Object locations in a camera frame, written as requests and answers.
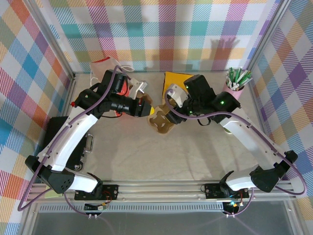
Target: pen holder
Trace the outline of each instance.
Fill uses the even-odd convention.
[[[231,89],[227,86],[226,83],[224,83],[223,92],[228,92],[228,93],[230,93],[233,97],[235,97],[236,100],[238,100],[239,97],[240,97],[240,95],[241,95],[241,93],[243,92],[244,88],[245,88],[245,87],[243,86],[243,87],[240,88],[239,91],[233,91],[233,90],[231,90]]]

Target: colorful plaid backdrop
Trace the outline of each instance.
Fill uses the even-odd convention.
[[[0,7],[0,235],[16,234],[23,192],[50,117],[59,115],[69,78],[22,0]]]
[[[89,72],[90,61],[107,55],[136,71],[220,71],[243,66],[279,1],[36,2],[73,70]]]
[[[293,0],[258,66],[253,89],[267,134],[299,156],[308,197],[299,204],[313,231],[313,1]]]

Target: black bracket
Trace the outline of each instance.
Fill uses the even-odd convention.
[[[204,191],[206,199],[220,199],[220,198],[230,198],[230,199],[240,199],[241,194],[243,198],[249,198],[249,192],[246,188],[234,192],[231,196],[227,196],[221,190],[221,184],[204,184]]]
[[[118,196],[118,185],[102,185],[101,192],[100,196],[96,197],[91,193],[76,191],[74,199],[76,201],[114,201]]]

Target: metal grate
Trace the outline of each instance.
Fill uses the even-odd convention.
[[[84,204],[75,205],[83,211]],[[222,202],[197,203],[111,203],[104,212],[214,212],[223,210]],[[41,205],[40,212],[73,212],[64,203],[45,203]]]

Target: gray floor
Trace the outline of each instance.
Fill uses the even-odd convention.
[[[222,91],[225,73],[202,72],[215,93]],[[153,105],[161,104],[164,73],[130,75],[146,80],[149,84],[146,92],[153,99]],[[90,87],[89,74],[80,74],[76,79],[73,98]],[[248,87],[239,101],[259,126]],[[231,170],[256,164],[242,144],[214,122],[203,127],[189,120],[161,135],[148,125],[145,117],[124,115],[116,119],[101,118],[90,132],[95,137],[94,146],[83,171],[102,180],[217,180]]]

